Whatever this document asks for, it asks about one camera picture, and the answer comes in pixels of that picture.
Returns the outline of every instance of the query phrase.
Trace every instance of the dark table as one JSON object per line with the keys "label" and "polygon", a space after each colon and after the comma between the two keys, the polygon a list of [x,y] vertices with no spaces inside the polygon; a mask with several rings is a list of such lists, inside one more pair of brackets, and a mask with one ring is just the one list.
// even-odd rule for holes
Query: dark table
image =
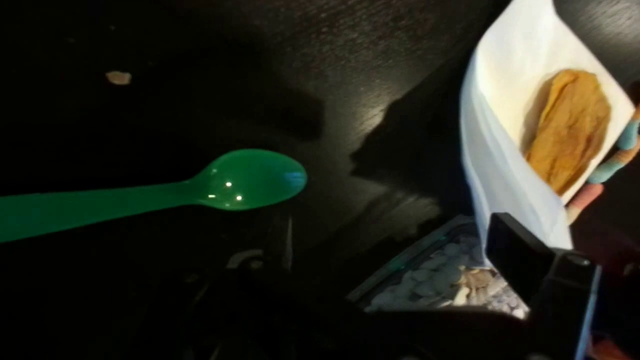
{"label": "dark table", "polygon": [[[468,211],[457,93],[503,5],[0,4],[0,193],[173,181],[242,146],[292,153],[310,174],[302,195],[256,211],[186,205],[3,244],[0,352],[123,357],[165,278],[223,269],[247,248],[279,253],[289,224],[295,269],[340,294]],[[640,1],[558,5],[622,86],[640,77]],[[109,83],[109,69],[133,83]],[[634,162],[582,224],[640,238],[638,175]]]}

